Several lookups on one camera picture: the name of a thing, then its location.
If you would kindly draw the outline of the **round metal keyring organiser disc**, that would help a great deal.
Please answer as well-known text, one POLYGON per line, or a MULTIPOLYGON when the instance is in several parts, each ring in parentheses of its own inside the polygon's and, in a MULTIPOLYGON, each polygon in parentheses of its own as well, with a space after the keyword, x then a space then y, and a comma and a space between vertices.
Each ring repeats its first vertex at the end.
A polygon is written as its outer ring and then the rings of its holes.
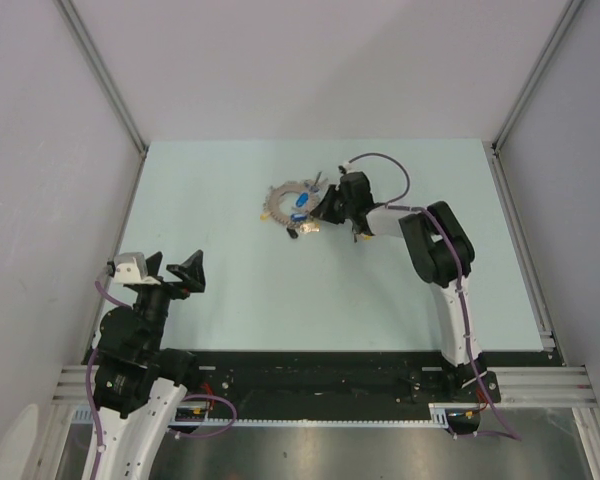
POLYGON ((289 180, 270 186, 262 204, 260 220, 280 226, 292 240, 318 233, 320 224, 312 211, 324 199, 328 183, 328 178, 319 172, 314 178, 289 180))

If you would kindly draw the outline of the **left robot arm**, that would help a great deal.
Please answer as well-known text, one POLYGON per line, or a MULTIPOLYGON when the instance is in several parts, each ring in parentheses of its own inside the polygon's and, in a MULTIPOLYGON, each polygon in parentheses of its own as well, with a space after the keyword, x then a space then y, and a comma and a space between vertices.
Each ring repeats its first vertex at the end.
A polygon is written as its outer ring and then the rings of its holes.
POLYGON ((162 254, 120 254, 96 280, 106 278, 132 290, 128 305, 113 299, 99 324, 99 340, 87 362, 85 390, 93 433, 85 479, 146 479, 160 444, 182 400, 194 397, 202 374, 194 353, 161 345, 169 307, 206 287, 204 254, 195 251, 166 267, 162 254))

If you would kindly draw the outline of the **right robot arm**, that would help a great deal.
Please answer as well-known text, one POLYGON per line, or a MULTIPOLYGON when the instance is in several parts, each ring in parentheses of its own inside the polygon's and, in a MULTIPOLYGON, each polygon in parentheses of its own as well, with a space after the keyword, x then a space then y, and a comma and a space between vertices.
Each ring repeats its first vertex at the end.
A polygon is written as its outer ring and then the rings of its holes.
POLYGON ((368 177, 343 171, 311 214, 331 224, 350 221, 353 232, 392 236, 406 244, 417 276, 431 288, 441 332, 443 393, 453 401, 474 398, 490 403, 488 370, 473 331, 468 286, 475 250, 454 212, 444 201, 427 207, 381 204, 368 177))

